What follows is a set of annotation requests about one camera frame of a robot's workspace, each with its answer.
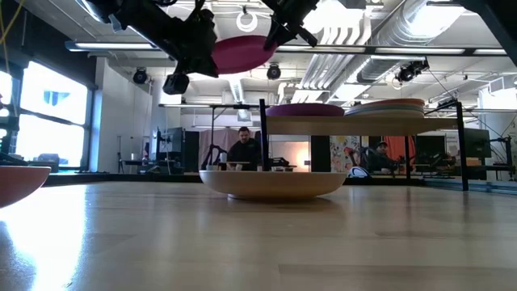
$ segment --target wooden shelf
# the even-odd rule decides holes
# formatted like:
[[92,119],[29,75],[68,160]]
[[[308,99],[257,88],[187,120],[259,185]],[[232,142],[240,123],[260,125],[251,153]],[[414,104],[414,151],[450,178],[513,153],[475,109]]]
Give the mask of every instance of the wooden shelf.
[[453,118],[268,116],[267,134],[412,136],[455,129]]

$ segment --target black jacket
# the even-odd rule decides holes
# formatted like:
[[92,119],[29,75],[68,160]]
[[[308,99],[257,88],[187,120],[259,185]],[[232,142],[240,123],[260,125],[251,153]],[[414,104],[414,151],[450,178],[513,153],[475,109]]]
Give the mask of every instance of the black jacket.
[[237,141],[228,151],[228,162],[249,162],[242,165],[243,171],[256,171],[261,157],[260,144],[253,138],[245,144]]

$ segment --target colorful artwork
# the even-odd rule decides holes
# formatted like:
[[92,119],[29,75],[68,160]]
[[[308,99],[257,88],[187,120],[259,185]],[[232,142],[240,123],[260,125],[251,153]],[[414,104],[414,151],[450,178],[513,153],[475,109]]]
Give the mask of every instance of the colorful artwork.
[[359,163],[359,138],[330,137],[330,168],[333,173],[347,173],[354,166],[352,159]]

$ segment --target pink plate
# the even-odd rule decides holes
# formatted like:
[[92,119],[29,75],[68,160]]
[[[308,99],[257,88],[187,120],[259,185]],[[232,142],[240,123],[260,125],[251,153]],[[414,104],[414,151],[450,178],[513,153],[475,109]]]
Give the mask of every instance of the pink plate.
[[341,107],[321,103],[294,103],[274,106],[266,110],[268,116],[343,116]]
[[45,183],[48,174],[49,167],[0,166],[0,208],[31,195]]
[[263,49],[265,36],[238,36],[216,43],[212,58],[219,74],[237,74],[252,70],[269,60],[276,47]]

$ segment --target man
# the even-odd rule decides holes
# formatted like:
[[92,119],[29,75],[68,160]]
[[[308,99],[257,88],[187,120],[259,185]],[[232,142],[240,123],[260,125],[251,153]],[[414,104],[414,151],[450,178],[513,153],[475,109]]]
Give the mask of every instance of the man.
[[394,162],[388,158],[388,144],[385,141],[379,142],[375,152],[368,155],[368,171],[380,171],[382,174],[389,175],[394,168]]
[[242,164],[242,170],[256,171],[257,165],[261,162],[261,156],[260,144],[250,137],[250,130],[246,126],[241,127],[239,141],[228,151],[228,162],[248,162],[248,164]]

